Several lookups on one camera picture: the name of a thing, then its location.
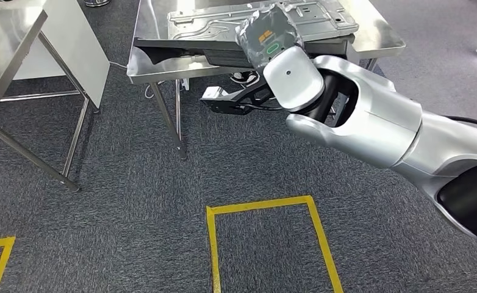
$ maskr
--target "metal table leg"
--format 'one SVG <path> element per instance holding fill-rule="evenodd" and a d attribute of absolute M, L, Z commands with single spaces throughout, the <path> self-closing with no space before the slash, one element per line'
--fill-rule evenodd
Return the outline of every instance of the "metal table leg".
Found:
<path fill-rule="evenodd" d="M 176 132 L 181 139 L 181 81 L 176 79 Z"/>
<path fill-rule="evenodd" d="M 0 129 L 0 139 L 3 140 L 8 146 L 12 147 L 18 153 L 25 156 L 28 160 L 34 163 L 37 167 L 43 169 L 46 173 L 50 174 L 53 178 L 59 180 L 62 184 L 66 185 L 69 189 L 73 191 L 79 191 L 79 186 L 69 180 L 66 176 L 61 175 L 45 161 L 41 160 L 39 157 L 33 154 L 30 150 L 22 146 L 19 142 L 13 139 L 8 133 Z"/>
<path fill-rule="evenodd" d="M 377 60 L 377 58 L 369 59 L 366 69 L 373 71 L 373 69 L 375 69 L 375 65 L 377 64 Z"/>
<path fill-rule="evenodd" d="M 79 135 L 81 134 L 82 125 L 84 124 L 84 117 L 86 117 L 86 112 L 88 111 L 89 104 L 90 100 L 84 99 L 81 116 L 79 117 L 79 121 L 77 121 L 77 127 L 75 128 L 75 133 L 73 134 L 70 150 L 68 151 L 68 157 L 66 157 L 66 163 L 64 164 L 64 169 L 62 170 L 62 175 L 66 177 L 68 177 L 68 175 L 70 174 L 71 161 L 73 161 L 73 155 L 75 154 L 75 149 L 77 148 L 77 142 L 79 140 Z"/>
<path fill-rule="evenodd" d="M 154 93 L 154 96 L 156 97 L 156 101 L 158 102 L 159 109 L 161 110 L 161 114 L 163 115 L 163 119 L 165 119 L 165 123 L 167 124 L 168 132 L 170 132 L 170 135 L 174 139 L 174 145 L 178 149 L 181 159 L 184 160 L 187 158 L 187 149 L 181 142 L 181 139 L 176 130 L 176 127 L 174 127 L 174 124 L 172 123 L 172 118 L 170 118 L 170 114 L 168 113 L 167 105 L 165 104 L 165 99 L 163 98 L 163 94 L 161 93 L 161 90 L 159 89 L 157 82 L 152 82 L 150 83 L 150 85 L 151 85 L 152 92 Z"/>

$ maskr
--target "gray carpet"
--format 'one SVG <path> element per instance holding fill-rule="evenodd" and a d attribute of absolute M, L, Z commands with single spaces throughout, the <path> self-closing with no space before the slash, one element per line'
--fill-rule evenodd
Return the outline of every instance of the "gray carpet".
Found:
<path fill-rule="evenodd" d="M 477 118 L 477 0 L 371 1 L 407 43 L 379 61 L 396 89 L 427 110 Z"/>
<path fill-rule="evenodd" d="M 137 1 L 84 9 L 108 57 L 127 61 Z M 33 81 L 13 91 L 44 90 Z M 284 113 L 211 113 L 182 93 L 188 160 L 144 87 L 112 68 L 83 129 L 71 193 L 0 142 L 0 237 L 16 236 L 0 292 L 210 292 L 205 206 L 313 196 L 345 292 L 477 292 L 477 241 L 402 178 L 297 139 Z M 162 85 L 172 106 L 173 85 Z M 6 103 L 0 126 L 56 167 L 82 100 Z M 223 292 L 332 292 L 304 206 L 217 215 Z"/>

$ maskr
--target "stainless steel surface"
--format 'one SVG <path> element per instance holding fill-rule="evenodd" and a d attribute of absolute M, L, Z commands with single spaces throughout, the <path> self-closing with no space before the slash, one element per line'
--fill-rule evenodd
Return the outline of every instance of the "stainless steel surface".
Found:
<path fill-rule="evenodd" d="M 360 59 L 393 57 L 404 51 L 406 43 L 369 0 L 339 2 L 359 24 L 359 30 L 354 34 L 353 49 Z"/>
<path fill-rule="evenodd" d="M 243 20 L 256 10 L 277 2 L 269 0 L 170 12 L 167 15 L 168 38 L 235 42 L 235 28 Z M 288 0 L 283 5 L 305 42 L 349 35 L 359 28 L 338 0 Z"/>
<path fill-rule="evenodd" d="M 202 9 L 219 5 L 247 4 L 251 0 L 140 0 L 134 37 L 167 39 L 167 14 L 178 10 Z M 359 58 L 371 59 L 396 56 L 405 43 L 388 25 L 369 0 L 339 0 L 350 13 L 359 30 L 355 33 L 353 49 Z M 153 65 L 149 57 L 138 48 L 131 47 L 127 75 L 134 84 L 161 80 L 195 78 L 244 71 L 243 68 L 209 65 L 204 56 L 172 58 Z"/>
<path fill-rule="evenodd" d="M 60 96 L 73 96 L 80 94 L 81 93 L 78 90 L 69 90 L 66 92 L 57 93 L 34 93 L 31 95 L 5 96 L 0 99 L 0 102 L 25 101 L 27 99 L 57 98 Z"/>
<path fill-rule="evenodd" d="M 375 68 L 375 65 L 377 65 L 377 58 L 370 59 L 368 61 L 368 65 L 366 65 L 366 69 L 373 71 L 373 69 Z"/>
<path fill-rule="evenodd" d="M 68 156 L 66 157 L 66 163 L 62 170 L 62 175 L 68 177 L 70 174 L 71 161 L 73 161 L 73 155 L 75 155 L 75 149 L 77 148 L 77 142 L 79 141 L 79 135 L 81 134 L 82 125 L 84 124 L 84 118 L 86 117 L 86 112 L 88 111 L 88 106 L 90 104 L 89 99 L 84 99 L 84 104 L 82 105 L 81 116 L 77 121 L 77 127 L 75 128 L 75 133 L 71 140 L 70 150 L 68 150 Z"/>
<path fill-rule="evenodd" d="M 8 146 L 10 146 L 14 150 L 16 150 L 18 153 L 20 153 L 24 157 L 26 157 L 28 160 L 30 160 L 32 163 L 34 163 L 36 166 L 43 169 L 50 176 L 59 180 L 62 184 L 66 185 L 69 189 L 71 189 L 73 191 L 78 191 L 79 190 L 79 186 L 77 186 L 71 180 L 66 178 L 66 176 L 61 175 L 59 172 L 57 172 L 55 169 L 53 169 L 50 165 L 48 165 L 45 161 L 41 160 L 33 152 L 28 150 L 22 144 L 20 144 L 15 139 L 13 139 L 8 133 L 6 133 L 5 131 L 3 131 L 1 129 L 0 129 L 0 139 L 4 143 L 8 144 Z"/>
<path fill-rule="evenodd" d="M 84 4 L 87 7 L 100 7 L 111 2 L 111 0 L 84 0 Z"/>
<path fill-rule="evenodd" d="M 0 10 L 0 96 L 12 82 L 46 17 L 39 7 Z"/>
<path fill-rule="evenodd" d="M 222 96 L 227 96 L 228 93 L 222 87 L 207 87 L 203 93 L 203 99 L 217 99 Z"/>
<path fill-rule="evenodd" d="M 176 79 L 176 131 L 181 139 L 181 81 Z"/>
<path fill-rule="evenodd" d="M 81 83 L 75 78 L 75 75 L 73 75 L 70 68 L 68 68 L 68 66 L 66 65 L 64 60 L 62 60 L 61 56 L 56 51 L 56 49 L 52 46 L 52 44 L 50 43 L 48 38 L 46 38 L 46 36 L 42 32 L 39 33 L 38 37 L 39 37 L 39 40 L 41 41 L 41 43 L 43 44 L 43 46 L 45 46 L 45 48 L 48 50 L 48 52 L 50 52 L 50 54 L 52 55 L 54 60 L 57 62 L 59 67 L 64 71 L 65 75 L 68 77 L 68 79 L 73 84 L 73 86 L 81 93 L 81 95 L 85 99 L 91 100 L 88 93 L 84 90 Z"/>
<path fill-rule="evenodd" d="M 179 139 L 178 132 L 176 131 L 176 127 L 172 123 L 172 118 L 170 118 L 170 113 L 168 112 L 167 105 L 165 104 L 165 99 L 163 98 L 163 94 L 159 90 L 158 84 L 156 82 L 152 82 L 150 84 L 151 84 L 151 90 L 154 93 L 154 96 L 156 97 L 156 101 L 158 103 L 159 109 L 161 110 L 161 114 L 163 115 L 163 119 L 165 120 L 165 123 L 167 124 L 167 128 L 170 133 L 170 136 L 172 136 L 172 139 L 174 139 L 174 145 L 178 149 L 179 156 L 181 157 L 182 160 L 184 160 L 187 158 L 187 150 L 186 150 L 186 147 L 181 142 L 181 139 Z"/>

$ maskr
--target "stainless steel table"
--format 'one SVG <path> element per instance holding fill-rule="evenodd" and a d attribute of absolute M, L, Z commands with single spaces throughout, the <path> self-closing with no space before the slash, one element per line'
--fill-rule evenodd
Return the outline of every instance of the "stainless steel table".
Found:
<path fill-rule="evenodd" d="M 63 171 L 58 172 L 57 170 L 52 168 L 45 161 L 37 157 L 28 148 L 17 142 L 14 138 L 12 138 L 2 129 L 0 129 L 0 139 L 6 144 L 8 144 L 10 147 L 12 147 L 14 150 L 28 158 L 35 165 L 42 168 L 53 178 L 59 180 L 62 184 L 66 185 L 71 190 L 77 191 L 79 190 L 79 187 L 68 179 L 68 174 L 70 172 L 71 162 L 73 160 L 77 140 L 79 138 L 82 125 L 84 123 L 84 117 L 87 112 L 88 105 L 91 102 L 85 90 L 82 88 L 77 79 L 73 76 L 70 69 L 66 66 L 66 64 L 59 56 L 57 51 L 54 49 L 52 44 L 50 44 L 46 36 L 41 33 L 41 28 L 45 23 L 46 19 L 47 15 L 41 7 L 26 7 L 24 9 L 3 9 L 0 6 L 0 102 L 78 94 L 84 97 L 84 105 L 81 110 L 81 115 L 77 123 L 77 128 L 75 130 L 73 140 L 70 145 L 70 150 L 68 152 L 68 157 L 66 159 Z M 14 75 L 16 75 L 16 72 L 21 66 L 23 59 L 30 50 L 31 44 L 33 44 L 36 38 L 39 38 L 45 48 L 55 58 L 55 60 L 65 72 L 66 76 L 70 79 L 76 90 L 62 93 L 4 97 L 5 91 L 7 90 L 9 84 L 12 82 Z"/>
<path fill-rule="evenodd" d="M 406 47 L 405 42 L 389 26 L 387 21 L 375 9 L 369 0 L 339 0 L 350 15 L 359 24 L 352 44 L 359 59 L 370 59 L 368 69 L 372 70 L 378 58 L 399 55 Z M 168 39 L 168 12 L 188 9 L 201 9 L 219 5 L 235 5 L 255 2 L 251 0 L 140 0 L 134 36 L 145 39 Z M 208 63 L 206 57 L 181 57 L 165 60 L 153 65 L 149 57 L 133 46 L 127 65 L 127 75 L 133 84 L 149 84 L 162 111 L 174 144 L 182 159 L 187 157 L 186 148 L 181 141 L 180 118 L 176 117 L 174 126 L 165 105 L 157 82 L 196 78 L 218 74 L 233 73 L 244 69 L 218 67 Z M 176 92 L 176 112 L 180 113 L 179 92 Z"/>

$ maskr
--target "metal tray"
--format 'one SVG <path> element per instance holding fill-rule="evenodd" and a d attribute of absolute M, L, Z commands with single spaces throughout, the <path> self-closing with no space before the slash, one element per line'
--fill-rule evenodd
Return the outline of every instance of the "metal tray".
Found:
<path fill-rule="evenodd" d="M 277 1 L 170 12 L 167 16 L 168 38 L 235 42 L 235 27 L 239 22 L 262 5 L 275 2 Z M 284 3 L 291 4 L 289 17 L 305 42 L 341 37 L 359 29 L 359 25 L 338 0 L 289 0 Z"/>
<path fill-rule="evenodd" d="M 346 57 L 354 35 L 327 38 L 305 42 L 305 52 L 309 56 L 335 55 Z M 204 55 L 211 65 L 252 68 L 246 54 L 236 42 L 216 42 L 208 40 L 144 40 L 134 39 L 134 46 L 140 48 L 151 59 L 152 64 L 182 56 Z"/>

